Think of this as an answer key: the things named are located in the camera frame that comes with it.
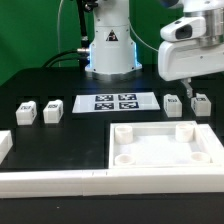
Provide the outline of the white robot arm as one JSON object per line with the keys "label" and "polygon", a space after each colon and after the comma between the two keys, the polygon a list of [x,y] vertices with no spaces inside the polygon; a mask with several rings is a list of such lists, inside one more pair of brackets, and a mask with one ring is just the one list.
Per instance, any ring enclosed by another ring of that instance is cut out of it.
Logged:
{"label": "white robot arm", "polygon": [[[183,9],[183,16],[160,30],[158,73],[166,81],[179,80],[193,96],[193,77],[224,71],[224,0],[160,0],[167,8]],[[129,0],[92,0],[94,40],[86,71],[111,81],[139,70],[136,43],[131,39]]]}

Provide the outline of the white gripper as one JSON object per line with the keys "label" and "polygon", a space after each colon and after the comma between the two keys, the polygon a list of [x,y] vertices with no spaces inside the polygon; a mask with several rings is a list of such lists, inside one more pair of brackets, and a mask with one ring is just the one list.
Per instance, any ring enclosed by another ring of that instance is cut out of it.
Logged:
{"label": "white gripper", "polygon": [[193,97],[191,77],[224,71],[224,17],[222,14],[182,17],[163,27],[158,72],[166,81],[182,79]]}

